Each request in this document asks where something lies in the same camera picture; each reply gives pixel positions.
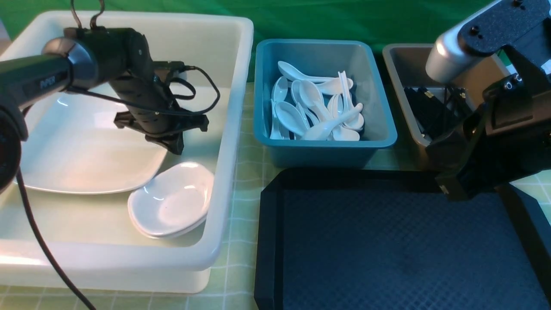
robotic arm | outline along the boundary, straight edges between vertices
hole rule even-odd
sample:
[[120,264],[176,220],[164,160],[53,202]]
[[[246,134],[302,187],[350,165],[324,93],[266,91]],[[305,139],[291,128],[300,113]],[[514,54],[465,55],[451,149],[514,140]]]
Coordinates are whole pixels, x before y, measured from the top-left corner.
[[[162,70],[161,78],[155,70]],[[55,92],[94,95],[127,104],[128,112],[117,113],[114,123],[145,135],[145,140],[173,154],[183,151],[182,132],[206,131],[207,110],[191,112],[176,99],[192,99],[195,89],[177,74],[199,68],[183,62],[153,62],[144,35],[131,28],[67,28],[64,36],[49,41],[42,55],[0,63],[0,193],[19,169],[21,141],[28,132],[21,109]],[[219,92],[206,75],[219,99]],[[179,82],[194,95],[172,94],[169,85]],[[109,83],[120,99],[88,90]]]
[[437,82],[501,49],[518,71],[488,87],[471,116],[427,147],[445,167],[436,180],[450,200],[551,169],[549,13],[548,0],[497,0],[437,39],[426,63]]

green cloth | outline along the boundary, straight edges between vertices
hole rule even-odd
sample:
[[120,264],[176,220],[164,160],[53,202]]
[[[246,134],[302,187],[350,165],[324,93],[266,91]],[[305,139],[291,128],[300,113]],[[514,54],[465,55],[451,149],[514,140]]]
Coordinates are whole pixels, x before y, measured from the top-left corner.
[[[442,32],[491,1],[105,0],[105,2],[107,10],[247,17],[255,25],[254,46],[270,38],[359,40],[370,45],[377,54],[390,43],[432,43]],[[75,7],[77,10],[98,10],[99,1],[75,0]],[[41,12],[64,9],[69,10],[69,0],[5,0],[0,1],[0,19],[14,38]]]

gray bin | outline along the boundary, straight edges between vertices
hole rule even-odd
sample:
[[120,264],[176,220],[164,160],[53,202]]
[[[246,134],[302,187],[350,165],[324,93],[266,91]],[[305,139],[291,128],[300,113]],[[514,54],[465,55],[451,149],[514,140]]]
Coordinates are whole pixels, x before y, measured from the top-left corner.
[[[426,61],[432,48],[433,44],[390,44],[382,52],[403,117],[409,128],[411,136],[411,139],[408,139],[409,148],[420,170],[433,169],[425,152],[430,141],[421,135],[404,87],[424,86],[440,101],[444,101],[444,85],[434,82],[425,71]],[[466,90],[467,103],[475,109],[484,101],[482,91],[508,75],[505,65],[493,55],[465,71],[453,81],[453,84]]]

teal plastic bin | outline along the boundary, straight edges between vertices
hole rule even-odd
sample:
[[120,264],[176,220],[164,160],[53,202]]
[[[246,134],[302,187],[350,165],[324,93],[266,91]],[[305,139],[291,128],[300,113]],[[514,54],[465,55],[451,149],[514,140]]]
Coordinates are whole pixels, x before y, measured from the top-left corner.
[[[337,77],[346,71],[354,81],[354,103],[363,103],[365,130],[360,141],[271,140],[271,92],[285,61],[309,76]],[[287,102],[293,103],[290,91]],[[255,137],[267,147],[273,164],[290,167],[363,168],[375,151],[394,145],[396,126],[371,48],[358,41],[270,39],[256,49]]]

black tray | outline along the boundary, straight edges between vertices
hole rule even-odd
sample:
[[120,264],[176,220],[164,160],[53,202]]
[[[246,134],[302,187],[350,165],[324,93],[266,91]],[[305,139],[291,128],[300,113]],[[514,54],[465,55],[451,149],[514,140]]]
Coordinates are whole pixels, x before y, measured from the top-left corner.
[[262,191],[259,310],[540,310],[551,227],[512,186],[447,202],[430,172],[288,169]]

